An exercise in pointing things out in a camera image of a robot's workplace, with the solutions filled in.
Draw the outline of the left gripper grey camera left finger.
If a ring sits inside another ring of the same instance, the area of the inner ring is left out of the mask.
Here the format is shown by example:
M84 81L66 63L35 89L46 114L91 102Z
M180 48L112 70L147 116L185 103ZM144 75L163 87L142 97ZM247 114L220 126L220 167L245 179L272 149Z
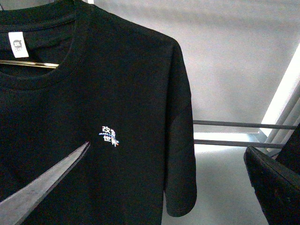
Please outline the left gripper grey camera left finger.
M84 143L31 183L0 203L0 223L20 225L45 197L79 163L90 147Z

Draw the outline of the left gripper black camera right finger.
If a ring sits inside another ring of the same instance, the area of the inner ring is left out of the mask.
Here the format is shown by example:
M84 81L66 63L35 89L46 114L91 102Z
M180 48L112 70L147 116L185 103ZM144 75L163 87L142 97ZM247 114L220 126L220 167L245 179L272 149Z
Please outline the left gripper black camera right finger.
M300 129L296 128L276 159L249 146L248 176L270 225L300 223Z

